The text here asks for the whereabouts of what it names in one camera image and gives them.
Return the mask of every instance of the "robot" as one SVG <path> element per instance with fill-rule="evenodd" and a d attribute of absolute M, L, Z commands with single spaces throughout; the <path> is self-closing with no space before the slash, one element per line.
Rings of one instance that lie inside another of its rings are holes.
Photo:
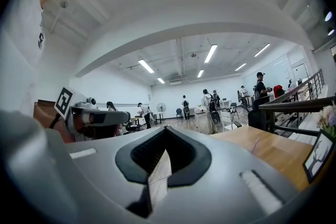
<path fill-rule="evenodd" d="M 129 122 L 131 118 L 129 112 L 100 111 L 94 98 L 67 86 L 63 87 L 54 108 L 58 112 L 56 120 L 60 117 L 65 120 L 75 142 L 112 137 L 118 125 Z M 83 134 L 75 129 L 75 117 L 80 117 L 86 128 Z"/>

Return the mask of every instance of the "office chair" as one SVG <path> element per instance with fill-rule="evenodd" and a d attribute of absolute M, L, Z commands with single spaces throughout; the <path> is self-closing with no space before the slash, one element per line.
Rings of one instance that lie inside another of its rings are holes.
<path fill-rule="evenodd" d="M 237 103 L 231 103 L 230 113 L 233 114 L 232 119 L 235 117 L 235 114 L 237 114 L 237 117 L 239 118 L 239 115 L 238 115 L 238 112 L 237 112 Z"/>
<path fill-rule="evenodd" d="M 176 119 L 178 119 L 178 116 L 182 117 L 182 109 L 176 109 Z"/>

